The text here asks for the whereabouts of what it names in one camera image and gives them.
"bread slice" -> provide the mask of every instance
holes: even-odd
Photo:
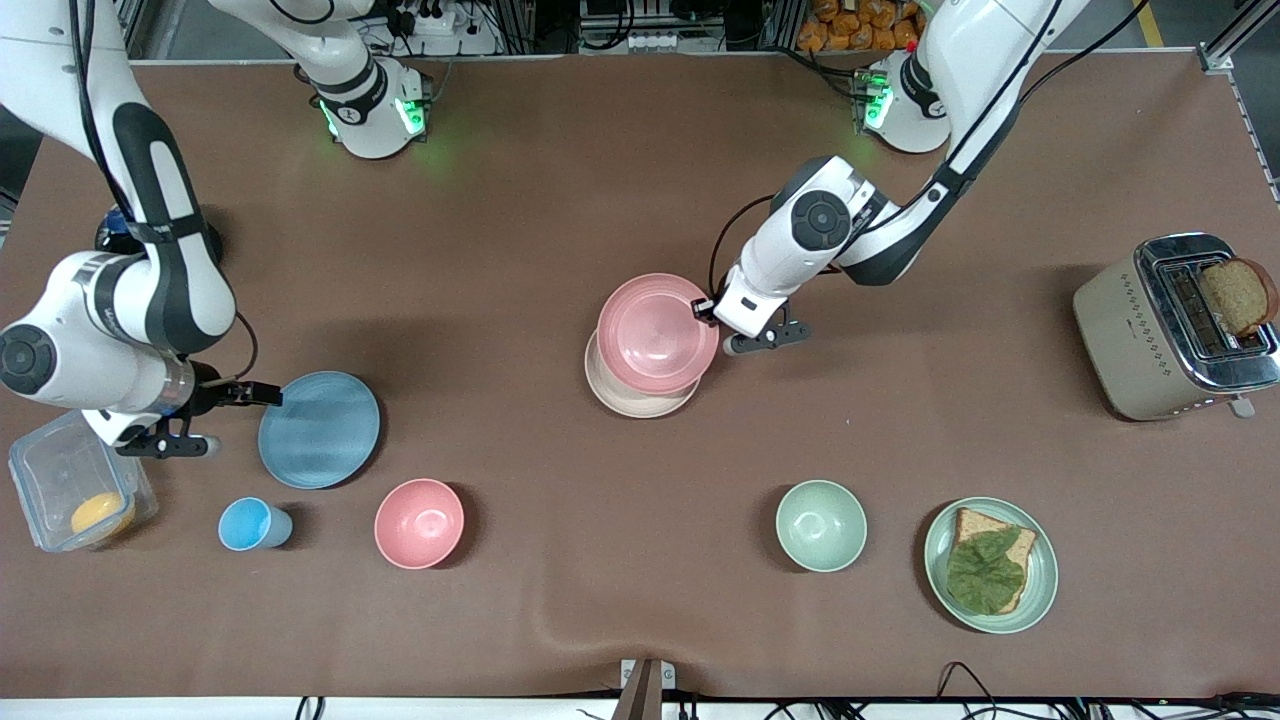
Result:
[[[997,520],[991,515],[983,515],[977,510],[961,507],[960,511],[956,512],[956,539],[951,547],[963,543],[978,533],[1004,530],[1011,527],[1012,523],[1005,523],[1004,520]],[[1009,615],[1018,607],[1018,601],[1023,598],[1023,591],[1027,589],[1027,565],[1032,557],[1032,546],[1036,544],[1036,530],[1021,528],[1021,532],[1018,533],[1018,539],[1014,541],[1014,546],[1005,553],[1005,557],[1012,560],[1019,568],[1023,569],[1023,587],[1018,588],[1018,592],[1014,593],[1014,598],[1009,601],[1009,605],[1001,607],[1000,612],[996,615]]]
[[[1251,336],[1280,311],[1280,292],[1262,265],[1233,258],[1201,272],[1201,290],[1226,331],[1236,337]]]

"toaster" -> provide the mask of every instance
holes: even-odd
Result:
[[[1238,338],[1201,290],[1201,270],[1234,258],[1204,233],[1148,240],[1075,292],[1075,319],[1112,407],[1164,420],[1225,404],[1253,415],[1247,393],[1280,382],[1271,323]]]

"pink bowl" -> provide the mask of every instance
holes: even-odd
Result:
[[[440,480],[419,479],[387,493],[374,518],[374,541],[392,565],[430,568],[462,537],[462,502]]]
[[[600,310],[600,357],[631,389],[667,395],[703,377],[719,332],[694,318],[690,304],[707,293],[677,275],[653,273],[627,281]]]

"green bowl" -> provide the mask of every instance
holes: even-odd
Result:
[[[947,557],[951,555],[951,543],[956,536],[956,512],[961,507],[1030,528],[1039,536],[1036,538],[1036,544],[1032,546],[1032,555],[1027,562],[1027,589],[1023,591],[1018,607],[1009,615],[970,612],[952,600],[951,592],[947,591]],[[1048,542],[1044,528],[1039,527],[1039,523],[1021,507],[995,497],[957,500],[938,512],[933,524],[929,525],[929,532],[924,536],[924,574],[929,577],[933,593],[938,596],[948,612],[965,625],[984,633],[1009,634],[1025,630],[1044,618],[1048,609],[1053,606],[1053,598],[1057,597],[1057,556],[1053,553],[1053,546]]]
[[[796,565],[814,573],[844,570],[867,544],[867,512],[842,486],[805,480],[778,503],[778,542]]]

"spinach leaf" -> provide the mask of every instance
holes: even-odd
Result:
[[[1018,542],[1021,528],[978,533],[951,550],[947,591],[978,615],[995,615],[1014,600],[1027,574],[1005,553]]]

